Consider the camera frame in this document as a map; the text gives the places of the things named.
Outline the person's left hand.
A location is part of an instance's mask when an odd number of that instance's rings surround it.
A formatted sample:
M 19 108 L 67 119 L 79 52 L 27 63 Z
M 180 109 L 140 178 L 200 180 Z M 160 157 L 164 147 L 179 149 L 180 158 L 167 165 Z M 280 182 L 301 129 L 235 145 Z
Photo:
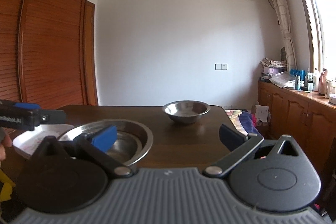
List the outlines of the person's left hand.
M 12 140 L 10 136 L 5 133 L 5 136 L 0 144 L 0 161 L 4 161 L 6 158 L 6 148 L 10 148 L 12 146 Z

